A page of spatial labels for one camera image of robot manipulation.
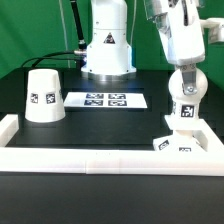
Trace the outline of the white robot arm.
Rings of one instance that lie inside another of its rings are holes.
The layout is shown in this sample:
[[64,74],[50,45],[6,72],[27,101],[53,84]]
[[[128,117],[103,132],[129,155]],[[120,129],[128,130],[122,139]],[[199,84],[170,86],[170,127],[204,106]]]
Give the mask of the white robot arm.
[[[93,76],[119,77],[132,73],[132,48],[126,41],[127,5],[124,0],[91,0],[93,36],[87,64]],[[156,24],[166,60],[180,74],[183,93],[199,91],[196,64],[205,59],[203,33],[211,44],[224,42],[224,18],[202,20],[200,0],[144,0],[146,18]]]

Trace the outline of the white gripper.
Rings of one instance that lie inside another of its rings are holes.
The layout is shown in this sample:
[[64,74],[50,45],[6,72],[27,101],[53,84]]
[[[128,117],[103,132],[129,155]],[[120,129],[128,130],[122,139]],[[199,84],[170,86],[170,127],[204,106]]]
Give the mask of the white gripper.
[[146,18],[156,25],[166,60],[182,66],[184,94],[195,95],[197,68],[193,63],[205,58],[198,3],[195,0],[144,0],[144,6]]

